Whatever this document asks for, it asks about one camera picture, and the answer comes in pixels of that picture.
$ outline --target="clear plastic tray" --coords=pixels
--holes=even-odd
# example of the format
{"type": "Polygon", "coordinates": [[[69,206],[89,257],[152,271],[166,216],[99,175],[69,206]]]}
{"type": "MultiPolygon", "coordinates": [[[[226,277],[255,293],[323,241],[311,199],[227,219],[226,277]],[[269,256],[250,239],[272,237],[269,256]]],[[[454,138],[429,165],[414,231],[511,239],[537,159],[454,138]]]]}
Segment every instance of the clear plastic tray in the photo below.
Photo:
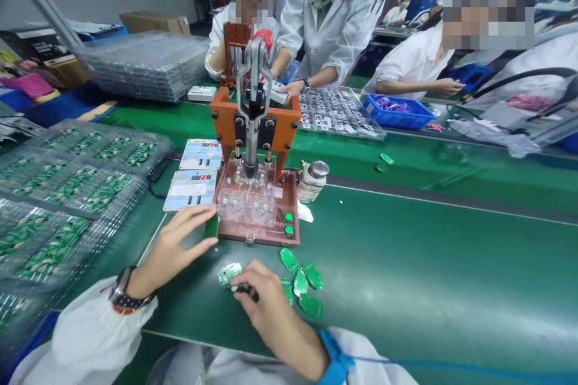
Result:
{"type": "Polygon", "coordinates": [[[173,150],[168,137],[101,123],[64,120],[28,142],[27,148],[64,157],[94,159],[95,165],[147,176],[173,150]]]}

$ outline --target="blue plastic bin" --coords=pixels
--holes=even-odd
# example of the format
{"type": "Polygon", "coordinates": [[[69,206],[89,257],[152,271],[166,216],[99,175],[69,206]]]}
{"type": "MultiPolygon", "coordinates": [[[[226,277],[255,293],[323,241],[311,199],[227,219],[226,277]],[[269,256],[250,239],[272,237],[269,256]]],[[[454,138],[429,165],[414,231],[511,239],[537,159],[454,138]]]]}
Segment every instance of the blue plastic bin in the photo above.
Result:
{"type": "Polygon", "coordinates": [[[392,128],[412,129],[419,131],[432,120],[437,119],[421,102],[415,99],[405,99],[394,96],[387,96],[391,101],[406,103],[411,108],[411,112],[387,111],[383,110],[376,103],[377,100],[387,95],[368,94],[363,107],[369,116],[381,126],[391,126],[392,128]]]}

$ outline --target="small green part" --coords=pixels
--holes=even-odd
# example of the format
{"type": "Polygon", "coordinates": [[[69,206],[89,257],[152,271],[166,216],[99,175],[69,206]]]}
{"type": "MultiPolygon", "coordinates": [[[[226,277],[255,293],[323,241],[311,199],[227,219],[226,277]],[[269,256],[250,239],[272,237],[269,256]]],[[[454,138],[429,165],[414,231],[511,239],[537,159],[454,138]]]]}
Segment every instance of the small green part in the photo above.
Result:
{"type": "Polygon", "coordinates": [[[281,285],[283,286],[283,290],[285,292],[285,296],[287,297],[287,301],[289,301],[289,304],[291,305],[291,307],[293,307],[295,300],[293,297],[293,291],[291,290],[291,280],[281,278],[281,285]]]}
{"type": "Polygon", "coordinates": [[[233,278],[243,272],[240,263],[231,263],[225,266],[219,271],[217,277],[219,277],[219,284],[223,287],[227,287],[231,284],[233,278]]]}
{"type": "Polygon", "coordinates": [[[281,262],[285,266],[285,269],[290,273],[294,274],[299,269],[299,262],[288,248],[282,248],[279,252],[281,257],[281,262]]]}
{"type": "Polygon", "coordinates": [[[307,277],[302,269],[299,268],[297,276],[295,276],[295,281],[293,282],[293,293],[297,298],[302,294],[307,293],[309,289],[309,283],[307,282],[307,277]]]}
{"type": "Polygon", "coordinates": [[[216,238],[219,234],[219,214],[215,214],[205,223],[205,238],[216,238]]]}
{"type": "Polygon", "coordinates": [[[391,157],[389,155],[386,155],[385,153],[382,153],[381,155],[379,155],[379,157],[383,159],[385,162],[387,162],[389,165],[393,165],[395,163],[395,161],[393,161],[393,159],[391,159],[391,157]]]}
{"type": "Polygon", "coordinates": [[[299,306],[305,312],[305,314],[315,319],[323,319],[323,314],[325,313],[323,304],[321,301],[312,297],[311,295],[306,293],[302,294],[299,297],[299,306]]]}
{"type": "Polygon", "coordinates": [[[311,262],[304,263],[301,267],[309,280],[309,284],[316,290],[323,289],[323,278],[317,268],[311,262]]]}

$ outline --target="white lab coat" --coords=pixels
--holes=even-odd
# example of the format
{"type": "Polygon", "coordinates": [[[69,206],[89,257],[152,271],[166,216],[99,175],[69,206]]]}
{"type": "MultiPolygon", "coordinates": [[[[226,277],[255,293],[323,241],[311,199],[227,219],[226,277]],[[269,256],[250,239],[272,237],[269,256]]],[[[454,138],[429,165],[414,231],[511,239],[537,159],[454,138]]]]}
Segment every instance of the white lab coat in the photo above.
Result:
{"type": "MultiPolygon", "coordinates": [[[[481,89],[512,75],[547,67],[567,67],[578,71],[578,33],[569,33],[524,51],[518,57],[510,60],[504,69],[481,89]]],[[[555,75],[523,78],[506,84],[480,98],[469,99],[465,106],[486,110],[496,102],[508,100],[516,94],[523,93],[554,99],[559,96],[558,92],[564,88],[566,81],[555,75]]]]}
{"type": "Polygon", "coordinates": [[[405,21],[405,17],[407,14],[408,14],[407,8],[401,9],[399,6],[394,6],[387,12],[387,14],[385,14],[385,18],[382,21],[382,23],[393,24],[396,21],[405,21]]]}
{"type": "Polygon", "coordinates": [[[279,47],[285,47],[295,60],[301,46],[305,57],[297,73],[309,78],[322,69],[337,69],[341,84],[358,55],[367,47],[385,0],[335,0],[317,29],[317,9],[310,0],[287,0],[281,14],[279,47]]]}
{"type": "Polygon", "coordinates": [[[277,23],[279,23],[279,26],[281,26],[281,13],[286,3],[287,0],[273,0],[273,16],[277,20],[277,23]]]}
{"type": "MultiPolygon", "coordinates": [[[[414,33],[390,51],[375,70],[361,93],[375,93],[378,82],[428,82],[435,81],[447,66],[455,50],[446,50],[435,61],[440,48],[443,25],[414,33]]],[[[405,93],[396,96],[421,100],[427,92],[405,93]]]]}
{"type": "MultiPolygon", "coordinates": [[[[20,363],[10,385],[111,385],[134,358],[141,341],[141,328],[158,306],[154,299],[135,314],[116,313],[108,300],[110,289],[106,289],[115,280],[115,277],[101,280],[72,301],[58,318],[52,340],[20,363]]],[[[339,328],[331,332],[345,353],[379,358],[365,337],[339,328]]],[[[181,343],[165,353],[147,380],[148,385],[308,383],[282,362],[193,343],[181,343]]],[[[397,365],[368,362],[357,362],[350,371],[348,383],[417,385],[409,373],[397,365]]]]}
{"type": "MultiPolygon", "coordinates": [[[[262,28],[270,28],[273,31],[273,47],[271,49],[271,54],[269,56],[269,66],[272,66],[275,60],[277,38],[281,33],[281,27],[279,26],[277,21],[275,21],[275,18],[271,17],[266,11],[262,12],[259,21],[260,22],[253,24],[253,33],[256,33],[258,30],[262,28]]],[[[205,69],[207,70],[209,76],[215,81],[219,80],[219,77],[223,73],[223,71],[213,70],[213,68],[209,64],[209,60],[213,57],[213,54],[215,54],[215,51],[219,47],[219,44],[221,44],[221,40],[223,39],[223,28],[224,28],[223,25],[226,22],[235,22],[235,3],[228,4],[221,13],[215,15],[213,18],[213,28],[211,29],[211,33],[209,34],[210,39],[209,50],[207,51],[207,54],[205,54],[205,69]]],[[[239,53],[239,61],[240,61],[241,49],[236,50],[239,53]]]]}

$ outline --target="wrist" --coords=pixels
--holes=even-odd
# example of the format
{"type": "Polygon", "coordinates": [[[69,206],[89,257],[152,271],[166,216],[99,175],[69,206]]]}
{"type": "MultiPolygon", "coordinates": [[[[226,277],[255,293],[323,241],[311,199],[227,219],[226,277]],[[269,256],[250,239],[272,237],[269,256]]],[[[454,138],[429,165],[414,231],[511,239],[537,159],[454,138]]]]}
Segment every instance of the wrist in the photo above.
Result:
{"type": "Polygon", "coordinates": [[[147,270],[143,266],[136,268],[131,273],[128,284],[126,285],[127,296],[136,300],[142,300],[151,296],[151,294],[157,290],[157,287],[154,286],[147,275],[147,270]]]}

